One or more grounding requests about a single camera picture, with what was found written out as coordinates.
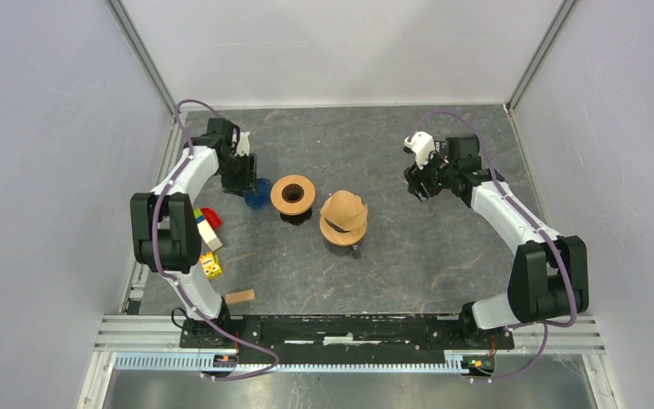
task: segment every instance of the wooden ring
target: wooden ring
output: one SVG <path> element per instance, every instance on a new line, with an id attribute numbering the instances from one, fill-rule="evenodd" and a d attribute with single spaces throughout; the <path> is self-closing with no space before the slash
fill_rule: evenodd
<path id="1" fill-rule="evenodd" d="M 316 197 L 314 185 L 305 176 L 289 175 L 272 186 L 272 205 L 287 216 L 297 216 L 312 209 Z"/>

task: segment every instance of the wooden disc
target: wooden disc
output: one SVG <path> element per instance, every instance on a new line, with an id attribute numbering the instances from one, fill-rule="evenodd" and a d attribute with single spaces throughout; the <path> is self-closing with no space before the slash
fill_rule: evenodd
<path id="1" fill-rule="evenodd" d="M 332 226 L 327 224 L 327 219 L 325 219 L 324 216 L 320 216 L 319 230 L 322 231 L 324 238 L 333 245 L 345 247 L 348 245 L 357 244 L 357 242 L 359 242 L 364 237 L 364 234 L 367 233 L 367 221 L 365 221 L 362 226 L 355 228 L 352 231 L 347 233 L 340 233 L 332 228 Z"/>
<path id="2" fill-rule="evenodd" d="M 289 175 L 272 186 L 270 198 L 279 213 L 297 216 L 312 207 L 315 195 L 314 185 L 309 179 L 300 175 Z"/>

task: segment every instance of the yellow block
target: yellow block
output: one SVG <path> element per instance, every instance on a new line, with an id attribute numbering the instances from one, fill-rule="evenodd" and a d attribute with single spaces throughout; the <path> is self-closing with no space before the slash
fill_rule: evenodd
<path id="1" fill-rule="evenodd" d="M 221 265 L 219 264 L 219 257 L 212 251 L 203 254 L 199 257 L 199 262 L 202 263 L 202 269 L 207 274 L 208 279 L 213 279 L 222 275 Z"/>

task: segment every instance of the brown hat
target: brown hat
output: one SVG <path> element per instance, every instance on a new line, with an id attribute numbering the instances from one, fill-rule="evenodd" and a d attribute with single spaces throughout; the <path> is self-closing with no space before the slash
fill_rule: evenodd
<path id="1" fill-rule="evenodd" d="M 319 214 L 319 229 L 333 245 L 354 245 L 367 233 L 367 205 L 354 193 L 335 192 Z"/>

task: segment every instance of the wooden hat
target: wooden hat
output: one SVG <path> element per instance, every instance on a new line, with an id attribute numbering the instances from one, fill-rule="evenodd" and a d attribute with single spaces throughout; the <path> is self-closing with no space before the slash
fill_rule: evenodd
<path id="1" fill-rule="evenodd" d="M 333 245 L 354 245 L 367 233 L 367 205 L 354 193 L 335 192 L 319 214 L 319 229 Z"/>
<path id="2" fill-rule="evenodd" d="M 314 203 L 314 185 L 305 176 L 289 175 L 279 179 L 272 186 L 272 205 L 280 213 L 297 216 L 312 208 Z"/>

